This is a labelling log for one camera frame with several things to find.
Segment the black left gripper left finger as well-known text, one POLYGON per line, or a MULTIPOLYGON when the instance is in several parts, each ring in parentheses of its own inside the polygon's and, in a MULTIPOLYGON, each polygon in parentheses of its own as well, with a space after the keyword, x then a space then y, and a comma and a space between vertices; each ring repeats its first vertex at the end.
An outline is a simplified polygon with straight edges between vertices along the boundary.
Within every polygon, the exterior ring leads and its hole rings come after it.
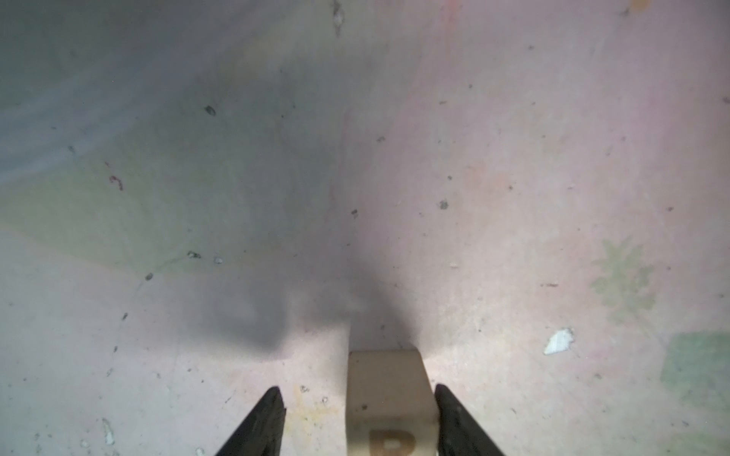
POLYGON ((269 388, 217 456, 280 456, 286 417, 281 389, 269 388))

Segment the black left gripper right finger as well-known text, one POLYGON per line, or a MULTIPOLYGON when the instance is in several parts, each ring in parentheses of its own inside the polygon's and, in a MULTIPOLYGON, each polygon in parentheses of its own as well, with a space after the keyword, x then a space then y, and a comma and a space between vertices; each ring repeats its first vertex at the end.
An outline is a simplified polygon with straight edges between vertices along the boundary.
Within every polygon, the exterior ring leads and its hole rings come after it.
POLYGON ((504 456, 452 391, 443 384, 435 386, 439 408, 439 456, 504 456))

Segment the wooden block letter R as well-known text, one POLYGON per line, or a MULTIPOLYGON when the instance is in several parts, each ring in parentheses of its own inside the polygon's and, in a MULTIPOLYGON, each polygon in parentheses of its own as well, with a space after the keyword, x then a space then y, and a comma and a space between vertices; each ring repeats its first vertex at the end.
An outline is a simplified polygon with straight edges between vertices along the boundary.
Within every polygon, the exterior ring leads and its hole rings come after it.
POLYGON ((435 455, 439 419, 419 351, 349 353, 345 404, 348 455, 435 455))

